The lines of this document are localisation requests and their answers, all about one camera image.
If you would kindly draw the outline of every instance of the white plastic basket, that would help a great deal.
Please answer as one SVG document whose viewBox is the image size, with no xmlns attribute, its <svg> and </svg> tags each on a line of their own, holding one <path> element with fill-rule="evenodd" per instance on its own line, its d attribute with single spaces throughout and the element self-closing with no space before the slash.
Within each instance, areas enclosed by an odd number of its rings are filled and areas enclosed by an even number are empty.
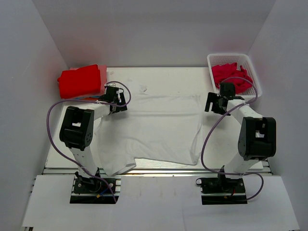
<svg viewBox="0 0 308 231">
<path fill-rule="evenodd" d="M 254 70 L 254 67 L 252 66 L 250 59 L 245 54 L 236 54 L 236 53 L 229 53 L 229 54 L 209 54 L 207 56 L 207 63 L 208 68 L 211 75 L 211 80 L 213 84 L 213 89 L 215 93 L 219 93 L 219 89 L 216 88 L 214 78 L 213 78 L 213 72 L 212 67 L 216 65 L 224 65 L 224 64 L 232 64 L 237 63 L 237 69 L 240 70 L 240 66 L 243 66 L 245 70 L 247 70 L 247 74 L 252 78 L 254 82 L 254 86 L 256 87 L 258 91 L 258 96 L 262 95 L 262 90 L 260 87 L 259 80 L 257 78 L 256 72 Z M 256 96 L 255 90 L 253 88 L 249 88 L 247 91 L 237 94 L 242 96 L 246 100 L 250 100 Z"/>
</svg>

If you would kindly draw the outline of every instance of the folded red cloth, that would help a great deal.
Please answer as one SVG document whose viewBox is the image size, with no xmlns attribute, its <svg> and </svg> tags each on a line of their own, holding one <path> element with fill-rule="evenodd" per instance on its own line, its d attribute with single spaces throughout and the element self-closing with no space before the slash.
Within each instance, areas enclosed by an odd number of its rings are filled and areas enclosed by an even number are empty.
<svg viewBox="0 0 308 231">
<path fill-rule="evenodd" d="M 58 82 L 62 99 L 95 95 L 101 91 L 101 75 L 97 65 L 63 71 Z"/>
<path fill-rule="evenodd" d="M 236 68 L 237 63 L 224 64 L 222 66 L 216 65 L 212 67 L 215 86 L 219 89 L 219 84 L 229 77 L 242 77 L 253 83 L 252 78 L 247 75 L 247 71 L 242 66 L 240 66 L 240 71 Z M 236 94 L 243 93 L 251 87 L 251 84 L 239 78 L 232 78 L 230 80 L 227 80 L 227 82 L 231 82 L 235 85 Z"/>
</svg>

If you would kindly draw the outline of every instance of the table top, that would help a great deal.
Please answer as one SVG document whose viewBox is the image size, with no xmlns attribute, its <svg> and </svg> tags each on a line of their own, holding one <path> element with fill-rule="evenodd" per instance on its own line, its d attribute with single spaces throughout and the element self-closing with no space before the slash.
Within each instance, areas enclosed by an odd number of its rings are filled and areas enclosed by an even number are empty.
<svg viewBox="0 0 308 231">
<path fill-rule="evenodd" d="M 127 82 L 132 79 L 134 82 L 147 86 L 148 94 L 169 94 L 187 95 L 198 94 L 201 96 L 201 104 L 205 106 L 207 94 L 213 91 L 209 70 L 207 67 L 110 67 L 107 68 L 107 80 Z M 60 121 L 63 120 L 66 107 L 70 105 L 81 105 L 78 103 L 64 103 L 58 125 L 53 136 L 57 147 L 67 156 L 73 158 L 72 153 L 60 142 L 59 131 Z M 203 136 L 204 139 L 220 115 L 204 113 Z M 229 163 L 237 152 L 237 141 L 240 133 L 240 124 L 228 116 L 217 126 L 212 133 L 209 143 L 205 149 L 204 161 L 209 168 L 220 169 Z M 94 161 L 98 167 L 102 167 L 99 157 L 94 155 Z M 197 165 L 181 165 L 171 162 L 136 159 L 138 170 L 169 170 L 169 169 L 191 169 L 204 170 L 199 160 Z M 77 169 L 77 166 L 61 157 L 53 147 L 50 147 L 45 169 Z M 251 167 L 254 170 L 262 170 L 262 163 L 259 162 Z"/>
</svg>

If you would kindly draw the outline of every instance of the gray wall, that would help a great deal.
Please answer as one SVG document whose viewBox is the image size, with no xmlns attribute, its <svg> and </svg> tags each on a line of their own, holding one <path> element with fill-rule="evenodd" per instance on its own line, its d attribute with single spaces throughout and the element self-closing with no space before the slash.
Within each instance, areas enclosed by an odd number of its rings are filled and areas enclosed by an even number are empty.
<svg viewBox="0 0 308 231">
<path fill-rule="evenodd" d="M 247 53 L 275 0 L 33 0 L 68 66 L 204 66 Z"/>
<path fill-rule="evenodd" d="M 20 230 L 49 148 L 46 113 L 67 66 L 30 0 L 0 1 L 0 229 Z"/>
<path fill-rule="evenodd" d="M 277 120 L 282 176 L 301 230 L 308 230 L 308 1 L 278 0 L 249 52 L 261 80 L 258 112 Z"/>
</svg>

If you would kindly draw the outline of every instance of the white cloth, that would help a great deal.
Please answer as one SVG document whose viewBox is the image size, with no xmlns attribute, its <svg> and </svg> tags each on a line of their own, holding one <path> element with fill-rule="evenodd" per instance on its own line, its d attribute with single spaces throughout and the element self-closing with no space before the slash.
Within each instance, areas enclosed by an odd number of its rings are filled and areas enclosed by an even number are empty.
<svg viewBox="0 0 308 231">
<path fill-rule="evenodd" d="M 197 164 L 201 115 L 200 96 L 132 93 L 128 110 L 103 117 L 95 133 L 106 174 L 132 169 L 135 158 Z"/>
</svg>

